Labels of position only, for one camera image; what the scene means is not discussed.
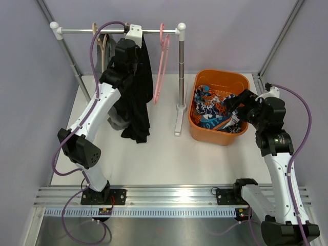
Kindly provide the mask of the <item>pink plastic hanger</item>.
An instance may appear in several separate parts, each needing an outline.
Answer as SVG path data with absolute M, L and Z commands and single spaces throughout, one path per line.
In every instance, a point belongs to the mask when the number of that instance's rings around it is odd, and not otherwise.
M 159 38 L 160 38 L 160 45 L 161 45 L 161 56 L 160 56 L 160 62 L 159 62 L 159 69 L 158 69 L 158 76 L 156 81 L 156 87 L 153 97 L 153 103 L 157 104 L 161 89 L 163 86 L 163 80 L 166 73 L 166 67 L 167 67 L 167 61 L 168 61 L 168 54 L 169 54 L 169 47 L 170 47 L 170 35 L 166 34 L 164 35 L 163 31 L 165 29 L 164 23 L 160 24 L 160 32 L 159 32 Z

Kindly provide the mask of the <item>black shorts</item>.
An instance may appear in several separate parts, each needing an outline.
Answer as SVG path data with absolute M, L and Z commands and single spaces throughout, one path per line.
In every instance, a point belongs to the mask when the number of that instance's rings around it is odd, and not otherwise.
M 150 122 L 147 103 L 153 98 L 153 76 L 146 41 L 142 39 L 141 58 L 132 84 L 128 86 L 114 107 L 129 124 L 121 134 L 139 143 L 147 142 Z

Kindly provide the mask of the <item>blue orange patterned shorts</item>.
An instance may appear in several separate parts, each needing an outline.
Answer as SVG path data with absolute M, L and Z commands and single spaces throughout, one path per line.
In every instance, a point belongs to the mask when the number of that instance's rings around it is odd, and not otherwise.
M 228 112 L 226 100 L 232 99 L 235 94 L 222 96 L 218 90 L 207 85 L 200 85 L 195 89 L 193 102 L 195 109 L 192 111 L 193 123 L 208 130 L 226 133 L 241 132 L 242 121 L 237 117 L 237 111 Z

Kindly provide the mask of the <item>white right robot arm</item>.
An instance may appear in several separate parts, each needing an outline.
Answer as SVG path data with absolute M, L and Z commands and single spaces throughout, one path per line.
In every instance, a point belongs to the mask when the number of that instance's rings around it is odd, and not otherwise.
M 237 203 L 250 206 L 261 222 L 261 234 L 266 245 L 309 245 L 320 235 L 319 226 L 310 222 L 295 177 L 294 150 L 290 135 L 283 129 L 285 102 L 279 89 L 256 95 L 245 89 L 225 104 L 230 112 L 256 130 L 256 145 L 268 168 L 274 202 L 270 202 L 259 186 L 251 180 L 241 182 L 232 190 Z

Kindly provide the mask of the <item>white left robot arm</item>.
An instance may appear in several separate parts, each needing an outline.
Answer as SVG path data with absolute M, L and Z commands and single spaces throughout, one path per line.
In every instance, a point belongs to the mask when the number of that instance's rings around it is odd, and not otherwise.
M 98 164 L 101 150 L 93 142 L 106 115 L 132 85 L 142 57 L 142 41 L 121 38 L 101 74 L 92 101 L 70 129 L 60 129 L 58 139 L 63 153 L 81 169 L 88 187 L 83 204 L 105 204 L 110 201 L 110 184 Z

